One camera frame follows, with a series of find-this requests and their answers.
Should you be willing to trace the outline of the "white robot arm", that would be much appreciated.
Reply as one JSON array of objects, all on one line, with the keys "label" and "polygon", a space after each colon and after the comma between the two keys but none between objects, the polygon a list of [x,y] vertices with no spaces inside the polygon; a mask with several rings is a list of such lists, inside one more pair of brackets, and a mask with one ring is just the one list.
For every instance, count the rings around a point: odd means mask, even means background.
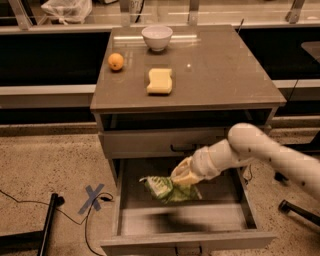
[{"label": "white robot arm", "polygon": [[218,177],[229,168],[248,165],[252,159],[268,163],[304,192],[320,200],[320,161],[285,147],[248,123],[232,126],[227,138],[204,146],[173,170],[171,179],[180,185],[197,184]]}]

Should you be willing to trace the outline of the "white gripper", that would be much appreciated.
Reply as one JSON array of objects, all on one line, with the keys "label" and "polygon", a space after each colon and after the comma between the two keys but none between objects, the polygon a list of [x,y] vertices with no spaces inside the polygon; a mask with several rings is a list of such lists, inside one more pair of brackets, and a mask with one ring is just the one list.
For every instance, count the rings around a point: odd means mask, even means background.
[{"label": "white gripper", "polygon": [[221,174],[214,165],[207,146],[198,149],[191,157],[183,159],[172,171],[171,180],[179,185],[193,185],[201,180],[211,180]]}]

